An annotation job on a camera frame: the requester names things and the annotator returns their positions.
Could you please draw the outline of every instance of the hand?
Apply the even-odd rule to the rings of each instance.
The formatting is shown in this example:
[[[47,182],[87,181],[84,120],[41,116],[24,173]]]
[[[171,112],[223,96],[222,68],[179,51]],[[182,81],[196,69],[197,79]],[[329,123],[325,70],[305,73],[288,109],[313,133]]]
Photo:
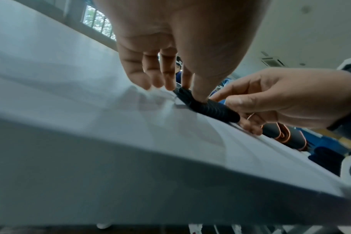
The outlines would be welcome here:
[[[242,60],[270,0],[97,0],[113,25],[128,78],[144,89],[182,86],[205,102]]]
[[[280,122],[326,128],[351,113],[351,73],[330,69],[269,68],[240,78],[211,96],[240,114],[240,126],[261,135]]]

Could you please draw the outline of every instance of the ceiling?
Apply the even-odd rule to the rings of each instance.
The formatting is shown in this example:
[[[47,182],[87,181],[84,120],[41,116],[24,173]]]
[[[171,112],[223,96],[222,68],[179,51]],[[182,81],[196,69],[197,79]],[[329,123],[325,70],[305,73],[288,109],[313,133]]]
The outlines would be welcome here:
[[[273,0],[232,76],[266,68],[262,51],[288,67],[335,69],[351,57],[351,0]]]

